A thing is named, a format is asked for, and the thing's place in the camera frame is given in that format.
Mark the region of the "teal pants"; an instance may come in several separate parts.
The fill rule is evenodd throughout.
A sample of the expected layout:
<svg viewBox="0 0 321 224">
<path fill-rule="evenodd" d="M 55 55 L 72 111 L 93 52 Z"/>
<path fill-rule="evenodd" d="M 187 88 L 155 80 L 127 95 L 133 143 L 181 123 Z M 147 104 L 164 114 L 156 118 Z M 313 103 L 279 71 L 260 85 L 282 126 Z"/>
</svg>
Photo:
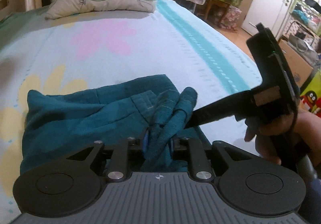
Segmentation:
<svg viewBox="0 0 321 224">
<path fill-rule="evenodd" d="M 68 95 L 44 95 L 31 90 L 22 138 L 24 173 L 100 140 L 116 145 L 128 137 L 141 137 L 150 129 L 150 141 L 142 170 L 186 171 L 187 165 L 171 158 L 173 136 L 204 143 L 200 128 L 185 128 L 197 102 L 191 88 L 178 91 L 165 75 L 88 89 Z"/>
</svg>

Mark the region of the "cream leaf-print pillow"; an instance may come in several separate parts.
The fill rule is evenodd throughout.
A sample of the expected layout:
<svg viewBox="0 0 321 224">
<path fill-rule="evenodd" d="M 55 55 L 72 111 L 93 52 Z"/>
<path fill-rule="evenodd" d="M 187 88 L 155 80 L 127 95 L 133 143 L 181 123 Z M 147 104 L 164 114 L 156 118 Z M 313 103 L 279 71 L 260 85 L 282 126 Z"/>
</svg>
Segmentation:
<svg viewBox="0 0 321 224">
<path fill-rule="evenodd" d="M 157 0 L 53 0 L 46 12 L 46 19 L 59 19 L 74 14 L 129 10 L 152 13 Z"/>
</svg>

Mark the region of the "floral light blue bedsheet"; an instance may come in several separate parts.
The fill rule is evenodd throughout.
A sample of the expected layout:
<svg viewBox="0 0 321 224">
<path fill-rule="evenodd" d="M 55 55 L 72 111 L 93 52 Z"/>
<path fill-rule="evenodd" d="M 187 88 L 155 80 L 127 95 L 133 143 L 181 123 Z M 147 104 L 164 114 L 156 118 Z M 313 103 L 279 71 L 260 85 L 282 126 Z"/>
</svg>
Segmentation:
<svg viewBox="0 0 321 224">
<path fill-rule="evenodd" d="M 12 186 L 23 156 L 40 162 L 93 141 L 84 129 L 30 138 L 22 147 L 27 95 L 67 95 L 166 75 L 182 91 L 194 88 L 202 107 L 261 83 L 256 64 L 237 45 L 171 0 L 153 13 L 91 12 L 46 19 L 47 8 L 1 22 L 1 223 L 20 211 Z"/>
</svg>

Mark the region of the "cardboard box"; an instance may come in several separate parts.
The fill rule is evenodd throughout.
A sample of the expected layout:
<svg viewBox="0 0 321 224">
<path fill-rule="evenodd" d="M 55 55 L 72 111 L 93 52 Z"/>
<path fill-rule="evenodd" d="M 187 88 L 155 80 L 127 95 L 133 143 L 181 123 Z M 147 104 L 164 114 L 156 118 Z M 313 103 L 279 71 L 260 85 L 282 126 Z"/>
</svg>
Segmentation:
<svg viewBox="0 0 321 224">
<path fill-rule="evenodd" d="M 313 68 L 286 41 L 280 40 L 279 46 L 287 60 L 296 84 L 302 87 L 313 71 Z"/>
</svg>

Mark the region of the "wooden side table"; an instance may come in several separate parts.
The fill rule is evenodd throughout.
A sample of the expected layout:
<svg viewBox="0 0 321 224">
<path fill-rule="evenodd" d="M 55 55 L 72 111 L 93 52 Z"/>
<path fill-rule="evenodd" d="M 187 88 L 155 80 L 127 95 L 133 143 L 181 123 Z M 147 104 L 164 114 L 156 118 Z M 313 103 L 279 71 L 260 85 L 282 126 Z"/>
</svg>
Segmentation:
<svg viewBox="0 0 321 224">
<path fill-rule="evenodd" d="M 230 3 L 221 1 L 221 0 L 207 0 L 206 8 L 205 8 L 205 14 L 204 14 L 204 20 L 207 21 L 208 15 L 210 10 L 214 7 L 216 9 L 222 8 L 224 11 L 218 21 L 218 23 L 221 23 L 225 15 L 228 13 L 230 8 Z"/>
</svg>

